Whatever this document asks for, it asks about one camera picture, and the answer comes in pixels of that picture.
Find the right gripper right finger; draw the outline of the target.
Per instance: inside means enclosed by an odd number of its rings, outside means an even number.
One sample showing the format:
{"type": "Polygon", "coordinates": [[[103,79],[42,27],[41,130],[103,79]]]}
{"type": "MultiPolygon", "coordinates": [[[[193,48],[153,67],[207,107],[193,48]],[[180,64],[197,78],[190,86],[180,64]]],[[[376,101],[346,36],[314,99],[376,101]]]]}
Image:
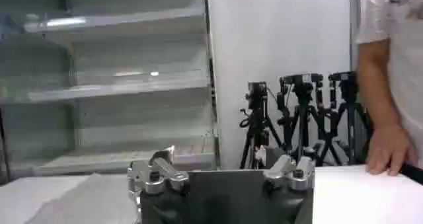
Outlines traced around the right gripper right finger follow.
{"type": "Polygon", "coordinates": [[[314,188],[315,164],[312,158],[302,156],[296,162],[289,155],[282,155],[270,169],[263,172],[265,183],[271,190],[288,187],[294,191],[314,188]]]}

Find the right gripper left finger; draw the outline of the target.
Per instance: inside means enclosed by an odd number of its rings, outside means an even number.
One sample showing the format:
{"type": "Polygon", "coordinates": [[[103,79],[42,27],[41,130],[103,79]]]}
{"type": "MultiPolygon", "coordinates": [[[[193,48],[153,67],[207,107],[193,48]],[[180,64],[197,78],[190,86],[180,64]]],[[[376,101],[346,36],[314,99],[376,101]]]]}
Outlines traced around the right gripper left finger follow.
{"type": "Polygon", "coordinates": [[[169,145],[147,160],[132,161],[127,168],[129,193],[162,194],[170,188],[184,194],[189,189],[189,174],[173,166],[174,151],[175,146],[169,145]]]}

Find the person's hand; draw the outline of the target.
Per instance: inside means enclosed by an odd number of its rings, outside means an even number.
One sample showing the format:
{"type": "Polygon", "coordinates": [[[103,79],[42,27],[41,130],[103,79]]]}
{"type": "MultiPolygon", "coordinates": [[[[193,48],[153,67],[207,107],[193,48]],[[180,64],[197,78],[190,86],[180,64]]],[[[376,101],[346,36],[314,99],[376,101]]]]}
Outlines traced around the person's hand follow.
{"type": "Polygon", "coordinates": [[[399,124],[376,125],[369,142],[366,171],[396,176],[404,163],[418,166],[418,154],[406,130],[399,124]]]}

